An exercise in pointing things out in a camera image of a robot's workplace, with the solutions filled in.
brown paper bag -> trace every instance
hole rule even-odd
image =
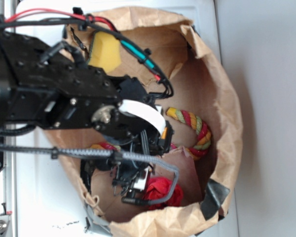
[[[148,211],[114,197],[109,172],[95,171],[91,194],[80,178],[80,160],[61,157],[61,164],[81,200],[96,216],[110,221],[108,228],[119,237],[181,237],[199,233],[225,216],[235,186],[242,152],[242,119],[238,97],[213,52],[182,15],[143,7],[123,7],[94,13],[110,19],[126,37],[141,48],[150,48],[151,58],[170,78],[175,95],[158,101],[164,109],[176,107],[199,115],[210,126],[212,145],[201,160],[194,162],[178,147],[163,159],[180,168],[179,184],[184,191],[182,207]],[[67,41],[77,46],[71,28],[89,50],[93,29],[78,31],[67,26]],[[147,91],[162,90],[145,67],[121,48],[122,64],[112,76],[137,77]],[[173,142],[189,147],[196,143],[194,132],[171,118]],[[60,147],[88,148],[104,141],[93,129],[54,130],[46,133]],[[161,169],[157,175],[169,176]]]

colorful rope toy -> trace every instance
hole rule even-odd
[[[115,146],[108,142],[99,142],[98,144],[93,144],[90,148],[100,149],[100,150],[117,150],[120,151],[120,146]]]
[[[168,109],[166,114],[175,120],[187,124],[196,131],[198,142],[195,146],[186,148],[194,160],[199,160],[202,156],[207,154],[208,148],[211,145],[212,133],[210,132],[206,122],[202,121],[199,116],[196,116],[191,112],[177,110],[172,107]],[[171,148],[175,149],[177,146],[171,143]]]

sponge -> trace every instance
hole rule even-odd
[[[88,65],[103,68],[106,73],[121,64],[120,42],[105,32],[96,32],[90,45]]]

red cloth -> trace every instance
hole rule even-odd
[[[169,193],[172,181],[165,177],[150,178],[147,191],[143,199],[155,200],[163,198]],[[183,191],[179,185],[176,185],[173,195],[164,203],[155,204],[149,207],[149,210],[163,209],[167,206],[180,206],[183,199]]]

green wire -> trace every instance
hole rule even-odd
[[[122,45],[124,45],[125,47],[127,47],[129,50],[131,50],[137,57],[139,57],[141,60],[144,60],[146,58],[146,56],[141,53],[138,49],[136,49],[133,45],[131,45],[130,43],[124,41],[124,40],[121,40],[120,41],[122,43]],[[147,59],[145,61],[145,63],[147,64],[148,67],[150,67],[151,69],[154,68],[154,64],[149,60]]]

